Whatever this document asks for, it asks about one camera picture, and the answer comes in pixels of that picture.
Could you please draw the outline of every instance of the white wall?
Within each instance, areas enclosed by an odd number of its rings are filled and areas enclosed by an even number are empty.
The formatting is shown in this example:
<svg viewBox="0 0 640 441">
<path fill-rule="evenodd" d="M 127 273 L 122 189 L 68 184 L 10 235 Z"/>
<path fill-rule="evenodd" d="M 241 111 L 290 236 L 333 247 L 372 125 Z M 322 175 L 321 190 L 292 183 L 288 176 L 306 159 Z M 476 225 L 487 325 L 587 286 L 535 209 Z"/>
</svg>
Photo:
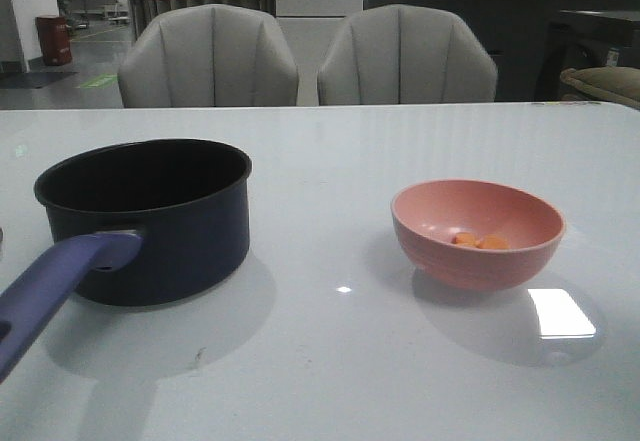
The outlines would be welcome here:
<svg viewBox="0 0 640 441">
<path fill-rule="evenodd" d="M 11 0 L 18 28 L 18 37 L 24 57 L 25 68 L 29 60 L 42 56 L 36 30 L 36 17 L 58 15 L 56 0 Z"/>
</svg>

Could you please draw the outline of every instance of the blue handle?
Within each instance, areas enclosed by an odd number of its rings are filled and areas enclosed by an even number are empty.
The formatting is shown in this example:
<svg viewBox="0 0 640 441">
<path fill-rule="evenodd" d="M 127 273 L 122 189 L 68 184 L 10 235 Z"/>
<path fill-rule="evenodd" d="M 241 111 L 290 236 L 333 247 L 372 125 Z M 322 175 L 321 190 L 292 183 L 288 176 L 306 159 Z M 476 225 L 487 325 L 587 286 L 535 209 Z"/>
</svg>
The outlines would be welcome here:
<svg viewBox="0 0 640 441">
<path fill-rule="evenodd" d="M 136 231 L 85 234 L 54 244 L 0 295 L 0 383 L 91 269 L 115 270 L 136 257 Z"/>
</svg>

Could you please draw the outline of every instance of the white cabinet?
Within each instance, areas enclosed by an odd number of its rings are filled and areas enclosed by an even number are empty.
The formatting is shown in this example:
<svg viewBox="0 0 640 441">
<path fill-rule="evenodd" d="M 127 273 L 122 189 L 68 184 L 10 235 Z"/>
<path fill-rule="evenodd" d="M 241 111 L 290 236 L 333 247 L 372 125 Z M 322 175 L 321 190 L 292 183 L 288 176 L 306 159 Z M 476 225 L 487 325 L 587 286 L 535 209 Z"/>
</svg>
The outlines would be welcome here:
<svg viewBox="0 0 640 441">
<path fill-rule="evenodd" d="M 298 104 L 318 104 L 316 75 L 340 20 L 362 10 L 363 0 L 275 0 L 276 17 L 300 73 Z"/>
</svg>

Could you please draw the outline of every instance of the floor mat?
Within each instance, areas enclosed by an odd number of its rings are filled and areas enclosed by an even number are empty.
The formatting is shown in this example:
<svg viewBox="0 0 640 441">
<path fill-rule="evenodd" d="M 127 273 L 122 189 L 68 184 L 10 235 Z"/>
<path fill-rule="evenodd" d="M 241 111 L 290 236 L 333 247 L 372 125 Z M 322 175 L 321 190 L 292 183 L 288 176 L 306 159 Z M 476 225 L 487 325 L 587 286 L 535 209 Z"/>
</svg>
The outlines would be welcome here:
<svg viewBox="0 0 640 441">
<path fill-rule="evenodd" d="M 38 89 L 77 74 L 73 71 L 42 73 L 0 73 L 0 89 Z"/>
</svg>

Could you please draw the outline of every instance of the white table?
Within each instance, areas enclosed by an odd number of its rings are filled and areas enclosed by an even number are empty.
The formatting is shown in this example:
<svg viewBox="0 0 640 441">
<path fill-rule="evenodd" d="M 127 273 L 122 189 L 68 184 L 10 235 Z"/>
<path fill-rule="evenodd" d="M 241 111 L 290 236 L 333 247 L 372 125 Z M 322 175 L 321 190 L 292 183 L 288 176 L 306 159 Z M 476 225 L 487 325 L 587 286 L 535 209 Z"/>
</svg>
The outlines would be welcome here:
<svg viewBox="0 0 640 441">
<path fill-rule="evenodd" d="M 0 112 L 0 287 L 51 242 L 32 194 L 41 171 L 98 146 L 165 137 L 251 156 L 248 258 L 216 288 L 162 308 L 74 295 L 0 386 L 3 441 L 637 441 L 640 113 L 608 104 Z M 556 205 L 569 226 L 547 268 L 493 295 L 416 272 L 396 242 L 391 198 L 449 177 Z M 595 334 L 543 338 L 532 296 L 547 288 L 571 296 Z"/>
</svg>

